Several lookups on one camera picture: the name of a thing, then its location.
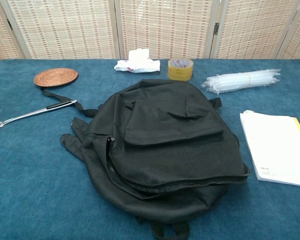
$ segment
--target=paper stack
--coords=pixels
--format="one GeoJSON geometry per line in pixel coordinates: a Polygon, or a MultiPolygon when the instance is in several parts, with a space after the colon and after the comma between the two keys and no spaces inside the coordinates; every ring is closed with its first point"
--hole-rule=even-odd
{"type": "Polygon", "coordinates": [[[240,113],[256,177],[300,186],[300,124],[295,117],[240,113]]]}

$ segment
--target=blue tablecloth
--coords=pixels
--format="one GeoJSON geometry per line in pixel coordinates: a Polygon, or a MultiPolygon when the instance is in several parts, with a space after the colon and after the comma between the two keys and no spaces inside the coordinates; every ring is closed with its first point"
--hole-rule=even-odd
{"type": "MultiPolygon", "coordinates": [[[[161,71],[130,73],[114,70],[116,60],[0,61],[0,120],[57,102],[46,97],[34,76],[51,68],[73,68],[78,79],[50,91],[97,108],[111,94],[141,79],[167,79],[167,60],[161,71]]],[[[241,127],[239,113],[252,110],[297,117],[300,122],[300,60],[194,60],[190,83],[208,99],[217,97],[201,84],[217,74],[282,69],[281,81],[219,95],[218,110],[238,136],[240,151],[251,175],[233,185],[216,208],[190,221],[190,240],[298,239],[300,186],[258,181],[241,127]]],[[[148,222],[106,201],[92,186],[85,165],[60,144],[72,133],[76,108],[66,107],[10,123],[0,129],[0,239],[154,239],[148,222]]]]}

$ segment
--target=backpack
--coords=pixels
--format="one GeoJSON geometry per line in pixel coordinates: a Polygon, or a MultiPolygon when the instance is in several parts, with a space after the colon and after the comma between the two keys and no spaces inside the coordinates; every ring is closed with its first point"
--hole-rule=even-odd
{"type": "Polygon", "coordinates": [[[187,239],[187,221],[250,174],[219,106],[189,82],[144,79],[110,96],[90,123],[75,117],[76,136],[60,142],[85,163],[97,192],[149,220],[157,239],[167,239],[165,224],[176,233],[169,239],[187,239]]]}

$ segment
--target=spoon handle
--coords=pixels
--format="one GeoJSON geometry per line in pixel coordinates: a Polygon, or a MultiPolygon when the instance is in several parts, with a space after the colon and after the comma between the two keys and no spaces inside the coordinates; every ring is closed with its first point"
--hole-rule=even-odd
{"type": "Polygon", "coordinates": [[[70,101],[66,101],[66,102],[52,104],[52,105],[47,106],[46,108],[43,108],[43,109],[40,109],[37,111],[32,111],[32,112],[26,113],[24,115],[16,116],[16,117],[10,118],[8,120],[5,120],[3,123],[1,123],[0,127],[3,127],[4,125],[9,124],[9,123],[19,120],[19,119],[24,119],[24,118],[27,118],[27,117],[30,117],[33,115],[42,114],[42,113],[50,112],[53,110],[61,109],[61,108],[67,107],[71,104],[74,104],[76,102],[77,102],[77,100],[70,100],[70,101]]]}

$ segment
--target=bundle of straws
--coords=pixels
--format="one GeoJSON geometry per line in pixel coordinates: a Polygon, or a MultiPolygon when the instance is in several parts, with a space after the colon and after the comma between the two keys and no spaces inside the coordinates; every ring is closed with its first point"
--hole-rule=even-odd
{"type": "Polygon", "coordinates": [[[215,94],[230,92],[239,89],[267,86],[274,84],[279,79],[274,76],[280,75],[281,69],[267,69],[243,73],[231,73],[207,77],[201,86],[215,94]]]}

